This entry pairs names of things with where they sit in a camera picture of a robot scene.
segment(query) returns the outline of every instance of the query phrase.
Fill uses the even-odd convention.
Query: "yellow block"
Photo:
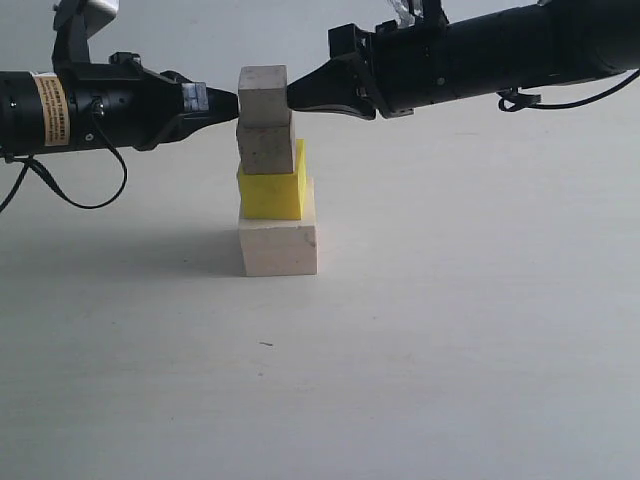
[[[295,173],[247,175],[238,170],[243,216],[249,220],[301,220],[307,191],[304,140],[296,140]]]

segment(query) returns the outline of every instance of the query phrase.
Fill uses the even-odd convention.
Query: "black wire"
[[[499,103],[500,110],[503,112],[514,113],[519,112],[521,110],[530,108],[533,110],[569,110],[572,108],[584,107],[585,105],[590,105],[592,103],[603,100],[611,95],[618,93],[623,88],[628,87],[631,83],[640,78],[640,70],[637,70],[633,74],[629,75],[626,79],[624,79],[619,84],[614,87],[598,94],[593,97],[586,98],[584,100],[580,100],[577,102],[571,103],[559,103],[559,104],[541,104],[539,99],[541,97],[536,95],[523,95],[513,91],[512,93],[500,92],[499,95],[502,97]],[[513,103],[513,106],[507,107],[506,102]]]
[[[92,112],[94,111],[94,107],[95,107],[95,105],[97,103],[99,103],[97,100],[93,102],[93,104],[91,106],[91,111]],[[129,172],[128,172],[128,169],[127,169],[127,164],[125,163],[124,159],[122,158],[122,155],[120,155],[120,152],[118,152],[116,147],[109,140],[107,135],[104,133],[104,131],[102,130],[102,128],[98,124],[95,114],[91,115],[91,120],[92,120],[93,127],[95,128],[95,131],[97,133],[97,137],[104,144],[105,148],[107,148],[116,157],[116,159],[118,160],[118,163],[122,167],[122,172],[123,172],[122,183],[120,185],[120,188],[118,188],[118,190],[116,191],[116,193],[109,200],[107,200],[106,202],[100,203],[98,205],[83,205],[83,204],[75,202],[74,200],[69,198],[69,196],[67,196],[67,194],[64,193],[62,188],[60,188],[60,185],[58,185],[58,182],[56,182],[56,180],[53,177],[53,175],[51,174],[51,172],[42,163],[40,163],[38,160],[36,160],[33,155],[31,155],[29,157],[26,157],[26,158],[13,158],[13,159],[9,160],[8,163],[22,163],[22,164],[24,164],[24,167],[23,167],[22,171],[20,172],[20,175],[18,176],[18,180],[16,181],[16,183],[13,186],[13,188],[11,189],[11,192],[9,192],[9,195],[7,196],[7,198],[0,205],[0,213],[2,213],[3,210],[5,208],[7,208],[7,206],[9,206],[11,201],[14,199],[14,197],[18,193],[18,190],[20,189],[20,186],[22,185],[22,182],[24,181],[24,178],[25,178],[25,176],[26,176],[26,174],[27,174],[27,172],[29,170],[33,171],[36,175],[38,175],[38,177],[40,177],[40,179],[58,197],[60,197],[62,200],[64,200],[65,202],[69,203],[70,205],[73,205],[74,207],[79,208],[81,210],[98,210],[98,209],[101,209],[101,208],[105,208],[105,207],[111,205],[112,203],[114,203],[122,195],[122,192],[124,192],[124,189],[126,188],[127,182],[129,180]]]

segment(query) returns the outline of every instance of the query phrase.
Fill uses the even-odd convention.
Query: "white tabletop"
[[[30,176],[0,216],[0,478],[637,478],[638,100],[297,115],[317,277],[242,276],[233,123],[123,150],[105,211]],[[118,181],[42,160],[78,199]]]

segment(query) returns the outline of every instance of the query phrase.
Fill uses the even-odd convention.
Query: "orange label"
[[[54,74],[34,75],[33,79],[38,87],[44,113],[44,146],[69,145],[71,138],[69,106],[60,79]]]

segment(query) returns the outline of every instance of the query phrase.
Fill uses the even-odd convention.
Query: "block tower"
[[[250,277],[318,273],[314,183],[287,84],[282,65],[245,67],[240,74],[238,228]]]

